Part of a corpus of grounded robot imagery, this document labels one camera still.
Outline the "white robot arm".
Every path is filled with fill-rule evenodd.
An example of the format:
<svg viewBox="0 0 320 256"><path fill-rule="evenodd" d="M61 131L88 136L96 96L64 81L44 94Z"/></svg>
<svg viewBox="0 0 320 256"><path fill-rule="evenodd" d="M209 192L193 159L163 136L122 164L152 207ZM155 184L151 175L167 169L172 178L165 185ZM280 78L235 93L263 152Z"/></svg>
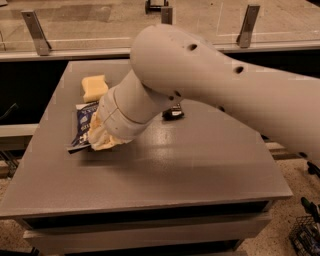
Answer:
<svg viewBox="0 0 320 256"><path fill-rule="evenodd" d="M135 38L131 70L99 101L88 140L95 150L128 143L184 99L225 112L289 151L320 161L320 80L237 61L172 25Z"/></svg>

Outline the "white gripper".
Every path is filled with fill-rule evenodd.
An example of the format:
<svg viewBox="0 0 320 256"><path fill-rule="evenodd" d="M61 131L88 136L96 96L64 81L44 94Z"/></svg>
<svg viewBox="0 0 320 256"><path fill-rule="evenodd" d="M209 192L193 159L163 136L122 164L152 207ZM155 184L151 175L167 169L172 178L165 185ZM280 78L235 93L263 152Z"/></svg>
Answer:
<svg viewBox="0 0 320 256"><path fill-rule="evenodd" d="M116 103L115 91L112 87L100 98L98 111L91 117L88 140L95 151L129 143L151 124L150 121L142 124L126 117Z"/></svg>

